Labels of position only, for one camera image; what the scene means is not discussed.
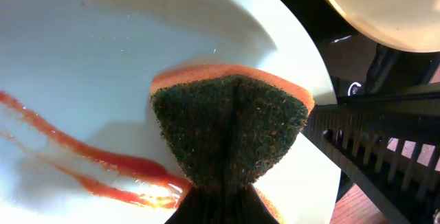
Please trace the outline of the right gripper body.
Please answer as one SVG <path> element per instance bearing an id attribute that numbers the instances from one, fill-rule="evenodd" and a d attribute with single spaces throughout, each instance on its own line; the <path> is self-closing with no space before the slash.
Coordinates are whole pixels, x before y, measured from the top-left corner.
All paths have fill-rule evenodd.
<path id="1" fill-rule="evenodd" d="M 439 54 L 378 45 L 363 89 L 312 111 L 304 135 L 394 223 L 439 222 Z"/>

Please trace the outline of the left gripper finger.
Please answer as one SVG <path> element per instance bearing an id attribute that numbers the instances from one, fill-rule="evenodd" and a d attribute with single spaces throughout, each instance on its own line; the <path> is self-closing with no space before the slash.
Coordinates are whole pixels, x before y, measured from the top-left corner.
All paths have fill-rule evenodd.
<path id="1" fill-rule="evenodd" d="M 191 188 L 166 224 L 278 224 L 253 186 L 215 198 Z"/>

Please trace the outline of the orange green scrub sponge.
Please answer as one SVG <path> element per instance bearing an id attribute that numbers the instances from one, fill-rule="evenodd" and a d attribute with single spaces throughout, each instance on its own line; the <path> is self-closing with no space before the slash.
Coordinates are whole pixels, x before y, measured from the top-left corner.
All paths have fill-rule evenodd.
<path id="1" fill-rule="evenodd" d="M 277 164 L 305 127 L 308 90 L 243 65 L 194 65 L 151 83 L 161 135 L 191 188 L 220 198 Z"/>

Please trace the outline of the yellow plate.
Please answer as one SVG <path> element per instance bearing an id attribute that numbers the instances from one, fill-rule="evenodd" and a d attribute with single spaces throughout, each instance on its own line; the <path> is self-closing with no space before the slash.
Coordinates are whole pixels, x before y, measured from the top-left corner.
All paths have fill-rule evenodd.
<path id="1" fill-rule="evenodd" d="M 405 52 L 439 51 L 439 0 L 326 0 L 371 40 Z"/>

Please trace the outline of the light blue plate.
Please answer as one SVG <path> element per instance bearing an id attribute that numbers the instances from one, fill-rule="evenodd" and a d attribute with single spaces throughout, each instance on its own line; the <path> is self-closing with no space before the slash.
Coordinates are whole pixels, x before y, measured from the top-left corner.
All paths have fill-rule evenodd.
<path id="1" fill-rule="evenodd" d="M 255 67 L 333 104 L 327 68 L 280 0 L 1 0 L 1 222 L 164 223 L 179 185 L 56 142 L 151 159 L 182 179 L 149 105 L 186 65 Z"/>

